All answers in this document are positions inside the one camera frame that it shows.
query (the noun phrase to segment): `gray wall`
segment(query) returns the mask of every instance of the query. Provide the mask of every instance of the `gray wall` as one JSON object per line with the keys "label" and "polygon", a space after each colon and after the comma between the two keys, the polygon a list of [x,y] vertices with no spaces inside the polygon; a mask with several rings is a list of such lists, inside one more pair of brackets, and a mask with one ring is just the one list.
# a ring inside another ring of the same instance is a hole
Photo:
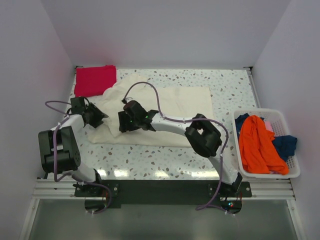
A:
{"label": "gray wall", "polygon": [[38,132],[57,122],[72,64],[38,0],[0,3],[0,239],[19,237],[41,170]]}
{"label": "gray wall", "polygon": [[41,0],[76,65],[253,66],[290,0]]}
{"label": "gray wall", "polygon": [[320,1],[292,0],[253,68],[263,107],[279,109],[298,137],[301,176],[293,179],[309,239],[319,239]]}

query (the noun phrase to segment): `laundry basket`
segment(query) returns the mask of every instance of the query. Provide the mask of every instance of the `laundry basket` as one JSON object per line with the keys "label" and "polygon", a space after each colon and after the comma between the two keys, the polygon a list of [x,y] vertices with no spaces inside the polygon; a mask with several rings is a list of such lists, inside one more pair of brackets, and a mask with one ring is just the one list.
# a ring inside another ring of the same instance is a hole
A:
{"label": "laundry basket", "polygon": [[254,178],[260,178],[260,179],[289,179],[289,178],[298,177],[300,175],[300,167],[299,167],[298,159],[296,156],[290,156],[288,158],[286,164],[289,168],[289,173],[286,175],[272,174],[272,173],[256,174],[256,173],[250,173],[244,170],[242,165],[242,160],[241,160],[240,149],[239,149],[239,141],[237,136],[235,119],[238,118],[240,115],[243,115],[246,113],[248,113],[250,116],[256,115],[258,117],[264,118],[264,120],[266,121],[269,121],[271,123],[273,132],[275,133],[275,137],[290,135],[284,116],[282,115],[281,112],[277,110],[272,110],[267,108],[235,110],[233,112],[233,115],[231,116],[233,117],[232,125],[233,125],[235,147],[236,147],[236,153],[238,155],[240,172],[247,177],[254,177]]}

